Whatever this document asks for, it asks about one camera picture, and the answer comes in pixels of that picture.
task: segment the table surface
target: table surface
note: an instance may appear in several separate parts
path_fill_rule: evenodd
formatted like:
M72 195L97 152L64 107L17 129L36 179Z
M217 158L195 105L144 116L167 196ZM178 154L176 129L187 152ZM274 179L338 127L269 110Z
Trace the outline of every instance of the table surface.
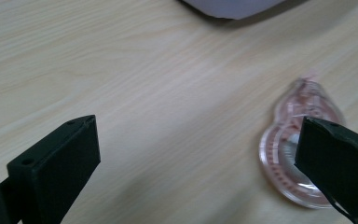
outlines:
M176 0L0 0L0 181L95 114L102 163L62 223L350 223L284 199L258 159L310 70L358 132L358 1L289 1L241 21Z

